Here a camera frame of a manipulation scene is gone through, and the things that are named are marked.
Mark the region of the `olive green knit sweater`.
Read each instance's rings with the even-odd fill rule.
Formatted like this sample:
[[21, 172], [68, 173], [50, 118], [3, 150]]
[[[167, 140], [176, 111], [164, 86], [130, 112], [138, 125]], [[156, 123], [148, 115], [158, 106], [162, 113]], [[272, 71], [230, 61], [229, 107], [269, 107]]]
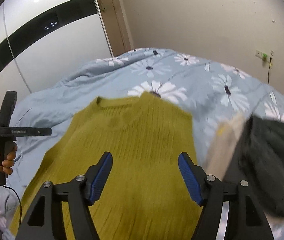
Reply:
[[47, 180], [65, 183], [113, 155], [100, 199], [90, 208], [101, 239], [190, 239], [201, 208], [190, 198], [178, 156], [195, 158], [191, 115], [150, 93], [96, 98], [76, 113], [46, 152], [22, 196], [27, 210]]

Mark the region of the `beige folded garment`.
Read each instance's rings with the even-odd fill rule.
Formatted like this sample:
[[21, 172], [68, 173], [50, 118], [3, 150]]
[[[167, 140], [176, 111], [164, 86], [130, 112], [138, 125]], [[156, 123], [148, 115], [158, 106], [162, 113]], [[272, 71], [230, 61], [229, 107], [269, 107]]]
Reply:
[[219, 180], [223, 180], [241, 137], [245, 120], [246, 117], [239, 112], [231, 119], [218, 124], [204, 163], [207, 175], [214, 175]]

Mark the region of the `dark grey folded garment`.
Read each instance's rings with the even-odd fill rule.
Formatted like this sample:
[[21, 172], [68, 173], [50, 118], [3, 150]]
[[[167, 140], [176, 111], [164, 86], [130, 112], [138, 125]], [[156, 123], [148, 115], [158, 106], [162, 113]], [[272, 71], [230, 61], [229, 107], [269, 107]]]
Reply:
[[284, 217], [284, 123], [251, 116], [223, 179], [248, 181], [263, 209]]

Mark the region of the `light blue floral duvet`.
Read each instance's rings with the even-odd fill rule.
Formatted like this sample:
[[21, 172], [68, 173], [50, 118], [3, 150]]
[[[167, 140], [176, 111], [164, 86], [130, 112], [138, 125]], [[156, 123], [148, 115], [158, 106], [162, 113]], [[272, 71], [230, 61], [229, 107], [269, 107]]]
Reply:
[[136, 49], [97, 59], [54, 86], [22, 99], [11, 125], [51, 127], [49, 137], [18, 139], [15, 171], [0, 189], [0, 238], [13, 239], [18, 198], [38, 170], [46, 150], [64, 135], [74, 114], [97, 96], [123, 98], [151, 92], [192, 114], [197, 159], [204, 164], [218, 124], [236, 113], [284, 122], [284, 95], [245, 72], [168, 49]]

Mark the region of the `white wardrobe with black stripe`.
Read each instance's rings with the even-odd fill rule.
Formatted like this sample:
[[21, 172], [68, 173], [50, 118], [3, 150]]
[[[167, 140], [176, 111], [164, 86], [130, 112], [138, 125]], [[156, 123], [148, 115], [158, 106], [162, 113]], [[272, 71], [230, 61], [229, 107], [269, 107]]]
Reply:
[[42, 90], [111, 55], [97, 0], [0, 0], [0, 96]]

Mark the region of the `wooden door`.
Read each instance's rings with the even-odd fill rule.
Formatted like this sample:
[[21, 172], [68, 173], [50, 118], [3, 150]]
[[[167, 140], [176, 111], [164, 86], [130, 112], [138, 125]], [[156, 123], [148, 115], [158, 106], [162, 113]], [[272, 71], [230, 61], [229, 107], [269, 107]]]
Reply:
[[97, 0], [97, 2], [113, 55], [119, 56], [129, 51], [132, 46], [120, 0]]

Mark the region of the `wall power socket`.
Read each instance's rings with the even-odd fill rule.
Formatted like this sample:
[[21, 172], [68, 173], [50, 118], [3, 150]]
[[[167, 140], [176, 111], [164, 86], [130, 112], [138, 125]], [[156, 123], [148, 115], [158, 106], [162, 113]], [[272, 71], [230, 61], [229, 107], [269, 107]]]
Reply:
[[255, 51], [255, 56], [260, 58], [264, 62], [271, 63], [273, 56], [271, 54], [264, 53], [260, 50]]

